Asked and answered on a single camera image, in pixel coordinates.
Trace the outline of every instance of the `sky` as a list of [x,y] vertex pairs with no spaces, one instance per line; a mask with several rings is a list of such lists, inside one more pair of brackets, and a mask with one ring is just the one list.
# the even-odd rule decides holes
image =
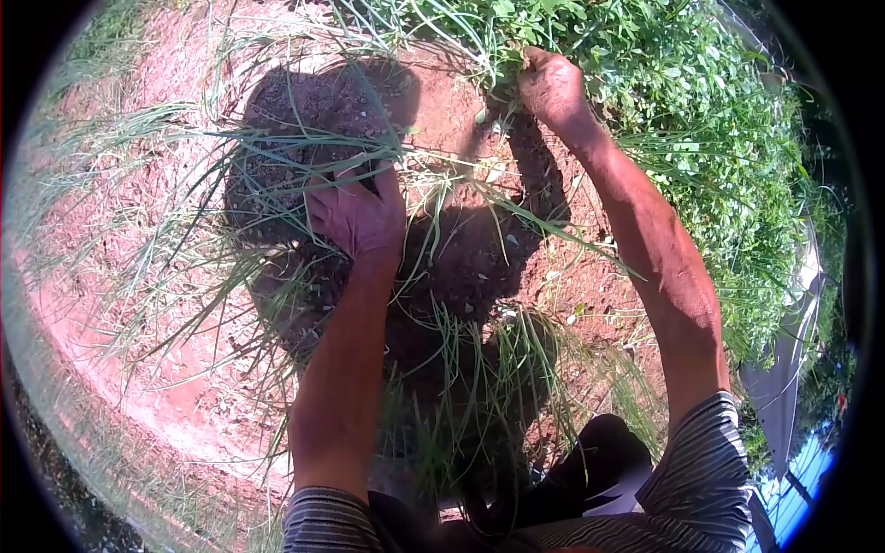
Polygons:
[[[818,494],[820,475],[827,470],[832,461],[832,454],[821,448],[817,437],[811,436],[799,455],[790,462],[789,468],[808,489],[808,493],[815,497]],[[786,479],[782,482],[769,480],[764,483],[762,502],[774,526],[774,535],[783,547],[808,511],[808,505]],[[754,534],[750,534],[747,540],[747,551],[749,553],[762,551]]]

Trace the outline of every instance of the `person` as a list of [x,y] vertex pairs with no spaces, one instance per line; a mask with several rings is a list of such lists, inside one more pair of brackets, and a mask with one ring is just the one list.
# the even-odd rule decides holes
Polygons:
[[[284,551],[636,553],[745,547],[750,473],[729,393],[719,303],[704,261],[673,208],[596,120],[581,71],[566,58],[537,48],[526,48],[524,56],[528,67],[519,75],[523,103],[586,169],[623,262],[642,275],[630,278],[658,339],[670,418],[665,453],[635,494],[643,510],[581,515],[591,506],[583,500],[598,498],[599,488],[612,483],[609,474],[601,487],[585,493],[592,480],[599,480],[597,472],[611,472],[613,459],[632,459],[640,469],[649,463],[647,451],[630,446],[635,437],[611,415],[590,421],[573,454],[538,485],[536,495],[543,497],[519,502],[534,507],[497,509],[511,525],[498,525],[501,535],[490,544],[423,540],[404,505],[368,491],[384,321],[405,230],[404,199],[387,162],[374,177],[377,194],[353,172],[336,175],[337,186],[305,192],[312,228],[341,247],[353,266],[289,413],[294,492],[283,523]],[[603,423],[594,430],[597,419]],[[607,450],[614,453],[593,465],[594,456]],[[556,478],[557,471],[566,476]],[[569,495],[574,488],[581,488],[577,501]],[[481,511],[477,518],[489,518],[494,509]],[[592,508],[587,511],[595,514]],[[496,525],[494,520],[489,524]]]

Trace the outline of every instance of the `forearm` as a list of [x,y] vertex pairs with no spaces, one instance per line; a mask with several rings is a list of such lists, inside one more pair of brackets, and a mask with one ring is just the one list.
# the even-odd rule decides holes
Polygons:
[[398,257],[371,252],[354,262],[341,302],[299,382],[289,413],[295,488],[337,487],[366,499],[381,400],[384,321]]
[[655,331],[670,398],[671,421],[712,391],[728,390],[720,308],[704,261],[673,207],[593,118],[563,132],[593,180],[621,260]]

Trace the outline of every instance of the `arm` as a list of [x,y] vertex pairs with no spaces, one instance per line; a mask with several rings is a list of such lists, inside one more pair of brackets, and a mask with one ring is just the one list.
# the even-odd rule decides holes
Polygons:
[[[312,228],[353,258],[347,287],[313,352],[289,412],[295,490],[336,488],[366,501],[381,400],[384,320],[402,248],[405,206],[396,172],[305,192]],[[315,178],[312,185],[322,184]]]
[[593,180],[623,262],[658,338],[670,428],[718,390],[729,390],[719,300],[695,244],[645,173],[618,149],[584,97],[581,70],[526,48],[519,91],[528,109],[578,158]]

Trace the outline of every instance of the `shirt sleeve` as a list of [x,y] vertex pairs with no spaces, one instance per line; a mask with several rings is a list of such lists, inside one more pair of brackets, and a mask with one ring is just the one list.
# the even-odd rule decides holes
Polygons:
[[303,488],[289,499],[283,553],[382,553],[368,507],[333,488]]
[[751,493],[734,400],[717,392],[682,419],[636,500],[650,517],[679,520],[743,550]]

